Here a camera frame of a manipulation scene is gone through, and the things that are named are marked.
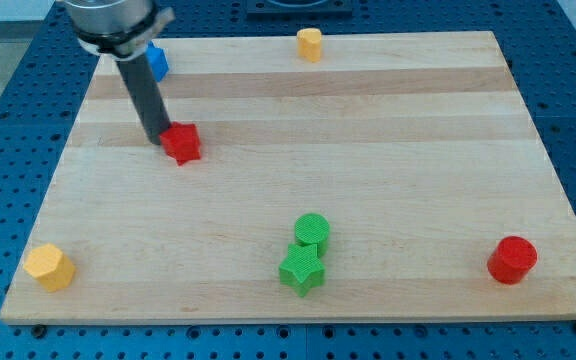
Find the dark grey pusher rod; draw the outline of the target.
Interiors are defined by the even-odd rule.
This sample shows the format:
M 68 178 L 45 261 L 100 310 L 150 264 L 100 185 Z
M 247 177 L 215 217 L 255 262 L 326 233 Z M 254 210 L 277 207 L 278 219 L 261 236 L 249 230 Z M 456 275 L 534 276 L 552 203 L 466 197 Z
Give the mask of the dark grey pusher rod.
M 171 127 L 171 121 L 147 56 L 119 61 L 117 67 L 147 139 L 160 145 L 160 135 Z

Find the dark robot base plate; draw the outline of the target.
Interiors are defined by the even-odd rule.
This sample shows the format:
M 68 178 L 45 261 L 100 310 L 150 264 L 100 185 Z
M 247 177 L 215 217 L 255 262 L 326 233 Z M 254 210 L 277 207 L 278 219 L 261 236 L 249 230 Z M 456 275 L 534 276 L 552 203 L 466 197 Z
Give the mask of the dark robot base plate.
M 277 15 L 351 15 L 354 0 L 246 0 L 248 18 Z

